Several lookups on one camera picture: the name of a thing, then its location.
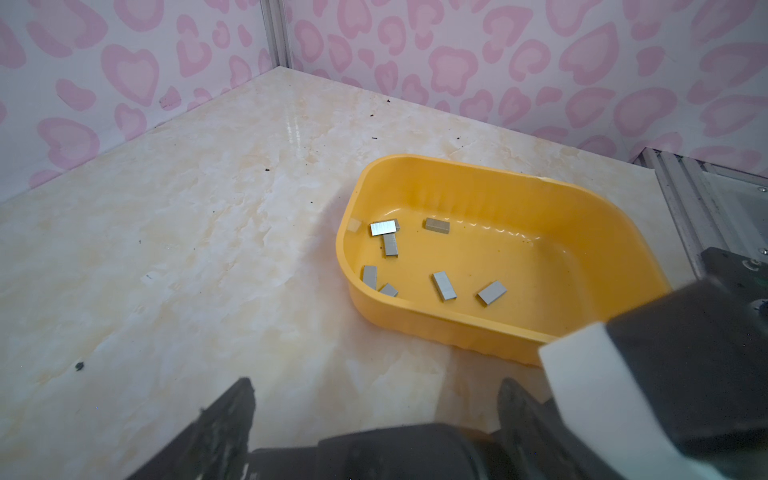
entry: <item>wall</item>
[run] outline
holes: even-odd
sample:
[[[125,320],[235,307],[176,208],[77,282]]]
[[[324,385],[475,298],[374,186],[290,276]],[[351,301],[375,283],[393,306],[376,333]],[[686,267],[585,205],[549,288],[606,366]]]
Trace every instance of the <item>wall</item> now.
[[[286,0],[294,67],[619,160],[768,175],[768,2]]]
[[[0,201],[271,66],[258,0],[4,0]]]

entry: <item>yellow plastic tray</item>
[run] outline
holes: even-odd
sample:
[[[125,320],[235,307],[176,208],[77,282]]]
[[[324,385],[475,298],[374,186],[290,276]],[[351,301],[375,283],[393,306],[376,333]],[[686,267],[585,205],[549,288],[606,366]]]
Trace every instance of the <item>yellow plastic tray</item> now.
[[[425,230],[427,217],[451,222]],[[398,257],[372,222],[398,219]],[[336,236],[349,293],[368,321],[503,359],[540,365],[538,347],[670,291],[624,212],[576,185],[415,155],[391,155],[360,175]],[[377,289],[362,282],[378,267]],[[443,303],[432,273],[458,298]],[[485,306],[477,293],[507,293]]]

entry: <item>marble surface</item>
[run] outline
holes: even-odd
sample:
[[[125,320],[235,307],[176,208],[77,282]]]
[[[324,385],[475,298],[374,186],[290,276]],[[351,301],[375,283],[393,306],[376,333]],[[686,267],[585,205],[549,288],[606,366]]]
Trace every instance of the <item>marble surface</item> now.
[[[252,449],[495,429],[505,376],[545,398],[541,370],[351,304],[336,228],[361,170],[405,152],[592,189],[694,278],[652,170],[277,68],[0,205],[0,477],[124,477],[240,376]]]

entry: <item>silver rectangular block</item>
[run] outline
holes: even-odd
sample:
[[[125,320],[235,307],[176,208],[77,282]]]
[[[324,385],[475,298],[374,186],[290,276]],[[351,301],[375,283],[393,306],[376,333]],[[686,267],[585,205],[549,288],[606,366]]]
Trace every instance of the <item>silver rectangular block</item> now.
[[[449,233],[451,231],[451,223],[437,220],[435,218],[428,218],[424,222],[424,228],[438,233]]]
[[[400,230],[400,223],[397,219],[371,223],[371,235],[374,237],[386,233],[395,233],[398,230]]]
[[[384,240],[384,254],[388,257],[397,257],[397,240],[394,233],[386,233],[382,236]]]
[[[440,291],[442,301],[453,300],[456,298],[456,292],[453,290],[451,280],[448,280],[448,275],[445,272],[437,272],[432,274],[432,281],[435,282],[437,290]]]
[[[504,288],[501,282],[496,280],[494,283],[491,283],[486,288],[481,290],[480,293],[478,293],[478,296],[480,297],[480,300],[482,300],[485,305],[488,306],[498,300],[498,298],[505,293],[507,293],[507,289]]]
[[[376,267],[365,265],[362,268],[362,282],[376,290]]]
[[[385,286],[383,286],[382,289],[379,290],[379,292],[389,296],[397,296],[397,294],[399,293],[397,290],[395,290],[394,286],[389,285],[388,283]]]

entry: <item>pink heart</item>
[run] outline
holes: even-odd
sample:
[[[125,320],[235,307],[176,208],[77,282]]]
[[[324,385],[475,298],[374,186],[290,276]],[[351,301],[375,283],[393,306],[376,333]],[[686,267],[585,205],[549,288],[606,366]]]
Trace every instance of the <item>pink heart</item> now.
[[[90,48],[107,34],[107,22],[80,0],[28,0],[36,20],[27,24],[27,33],[42,51],[62,58],[73,48]]]
[[[614,107],[614,124],[625,137],[637,137],[677,107],[677,96],[666,88],[651,87],[622,98]]]
[[[56,81],[56,95],[76,111],[86,111],[96,103],[94,92],[79,88],[66,78],[59,78]]]
[[[488,121],[488,114],[493,109],[493,95],[490,91],[480,90],[472,98],[467,98],[458,106],[463,117],[478,121]]]
[[[19,68],[27,63],[27,55],[16,40],[13,30],[0,18],[0,65]]]
[[[71,170],[98,155],[96,133],[68,118],[45,118],[38,123],[38,135],[48,144],[53,165]]]
[[[542,73],[549,65],[549,47],[539,40],[526,40],[520,44],[509,61],[509,76],[523,81],[527,74]]]
[[[163,19],[164,0],[114,0],[114,12],[130,29],[150,31]]]
[[[371,11],[363,0],[340,0],[336,20],[339,22],[339,30],[347,38],[368,33],[373,25]]]
[[[211,34],[211,39],[214,41],[214,45],[218,48],[226,48],[230,46],[230,28],[227,24],[219,20],[216,22],[216,30]]]
[[[469,50],[437,47],[429,54],[432,90],[447,91],[454,97],[464,94],[467,81],[478,72],[478,59]]]
[[[768,97],[729,95],[707,105],[699,120],[704,122],[706,136],[719,137],[749,124],[765,108],[768,108]]]
[[[590,8],[602,0],[547,0],[547,21],[554,33],[570,37],[584,20]]]
[[[482,46],[482,57],[488,63],[496,63],[505,47],[511,47],[520,38],[533,18],[533,10],[523,7],[494,8],[482,21],[482,29],[491,39]]]
[[[138,108],[128,107],[126,104],[119,104],[114,109],[114,122],[123,132],[125,141],[133,140],[147,130],[147,118],[144,112]]]
[[[757,5],[757,0],[709,0],[701,6],[690,23],[694,45],[720,38],[744,23]]]
[[[560,56],[560,70],[572,71],[578,85],[602,79],[619,58],[616,25],[608,22],[574,41]]]
[[[429,100],[429,92],[422,86],[422,80],[417,74],[410,74],[402,81],[402,96],[400,98],[415,104],[426,105],[427,100]]]
[[[240,44],[244,47],[250,47],[250,44],[253,43],[253,37],[245,29],[245,25],[237,26],[237,36],[240,37]]]
[[[729,43],[713,48],[701,58],[699,67],[706,75],[688,91],[688,101],[705,104],[726,88],[738,87],[768,65],[768,45]]]
[[[523,118],[530,110],[531,99],[517,87],[510,87],[498,103],[498,115],[505,127]]]
[[[189,15],[179,15],[176,30],[181,40],[176,43],[179,58],[179,72],[184,78],[203,71],[210,63],[213,52],[204,41],[197,41],[197,25]]]
[[[384,95],[389,95],[397,88],[397,64],[394,61],[388,61],[384,65],[379,65],[373,70],[373,77],[379,86],[379,91]]]
[[[384,18],[379,23],[378,34],[382,45],[389,46],[390,55],[400,55],[406,49],[406,24],[402,18],[396,16]]]
[[[630,21],[635,40],[647,40],[661,29],[661,22],[673,12],[686,8],[693,0],[624,0],[624,17]]]
[[[181,105],[181,95],[179,95],[179,91],[175,87],[168,87],[168,91],[160,98],[160,108],[169,111],[179,105]]]
[[[573,128],[586,127],[605,111],[616,92],[610,88],[587,87],[577,91],[565,104],[565,116]]]
[[[299,20],[293,26],[293,34],[299,41],[301,58],[309,62],[320,58],[320,54],[323,53],[323,37],[312,22]]]
[[[189,105],[187,105],[187,111],[193,110],[197,107],[200,107],[202,104],[204,104],[207,101],[211,101],[213,97],[210,96],[210,93],[208,93],[208,90],[205,88],[195,88],[194,92],[194,101],[191,102]]]
[[[426,50],[432,44],[432,26],[439,25],[445,10],[439,0],[408,0],[408,25],[415,31],[413,44]]]
[[[230,57],[230,73],[232,74],[230,78],[230,86],[232,88],[244,84],[253,77],[248,62],[237,55]]]
[[[563,98],[563,91],[555,87],[541,87],[541,90],[536,94],[536,106],[541,107],[543,104],[554,103],[560,101]]]
[[[352,64],[352,47],[344,37],[328,35],[328,55],[331,57],[331,65],[339,73]]]
[[[107,45],[101,51],[101,70],[109,83],[128,100],[152,105],[160,66],[146,49],[131,53],[121,45]]]

